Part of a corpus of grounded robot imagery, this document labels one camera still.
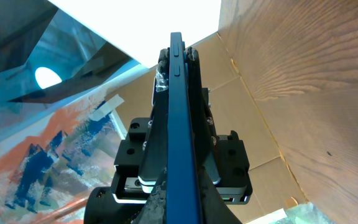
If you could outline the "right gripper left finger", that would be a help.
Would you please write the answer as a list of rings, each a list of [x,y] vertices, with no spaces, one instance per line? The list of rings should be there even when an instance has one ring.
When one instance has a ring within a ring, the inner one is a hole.
[[[132,224],[166,224],[167,170],[164,169]]]

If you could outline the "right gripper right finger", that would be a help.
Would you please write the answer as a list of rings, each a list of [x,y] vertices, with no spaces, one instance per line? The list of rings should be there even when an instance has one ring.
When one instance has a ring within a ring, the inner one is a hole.
[[[241,224],[230,211],[204,169],[198,170],[203,223],[205,224]]]

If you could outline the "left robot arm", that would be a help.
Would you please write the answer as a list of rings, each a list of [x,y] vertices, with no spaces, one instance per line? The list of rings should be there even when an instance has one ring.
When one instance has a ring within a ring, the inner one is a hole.
[[[238,223],[229,205],[253,193],[249,160],[235,131],[216,132],[196,49],[161,51],[152,103],[121,141],[111,185],[91,192],[85,223]]]

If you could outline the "blue Galaxy smartphone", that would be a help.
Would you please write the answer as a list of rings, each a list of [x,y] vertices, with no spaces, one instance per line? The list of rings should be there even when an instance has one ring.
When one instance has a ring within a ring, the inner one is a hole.
[[[168,82],[167,223],[201,223],[184,44],[179,32],[170,34]]]

